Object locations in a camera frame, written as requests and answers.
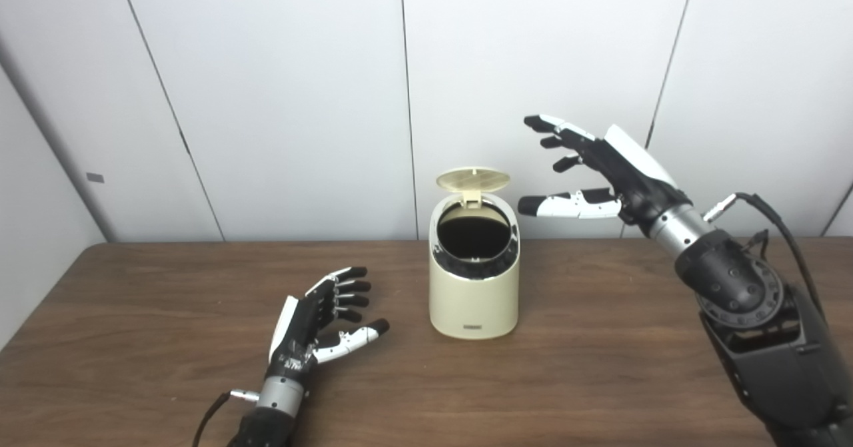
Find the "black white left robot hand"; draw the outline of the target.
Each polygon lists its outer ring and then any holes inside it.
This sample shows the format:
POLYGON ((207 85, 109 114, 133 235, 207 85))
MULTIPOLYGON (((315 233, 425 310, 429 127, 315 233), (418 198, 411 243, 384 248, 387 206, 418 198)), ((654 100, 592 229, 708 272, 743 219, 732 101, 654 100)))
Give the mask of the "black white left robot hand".
POLYGON ((324 275, 302 297, 289 296, 281 309, 269 345, 264 377, 305 382, 318 364, 339 359, 368 346, 390 329, 381 318, 362 324, 358 308, 369 306, 365 266, 350 266, 324 275))

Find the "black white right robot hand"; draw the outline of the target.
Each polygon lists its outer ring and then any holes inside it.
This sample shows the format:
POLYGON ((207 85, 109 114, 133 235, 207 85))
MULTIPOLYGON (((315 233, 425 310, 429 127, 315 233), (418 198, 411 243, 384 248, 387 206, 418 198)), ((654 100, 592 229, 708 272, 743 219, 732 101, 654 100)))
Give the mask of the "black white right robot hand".
POLYGON ((606 188, 548 196, 524 196, 517 204, 521 215, 530 217, 572 217, 608 219, 618 217, 648 235, 653 223, 667 211, 692 201, 674 179, 630 135, 616 125, 599 138, 572 123, 549 115, 524 117, 524 125, 544 134, 545 149, 562 147, 570 155, 552 165, 562 173, 573 167, 587 167, 603 176, 606 188))

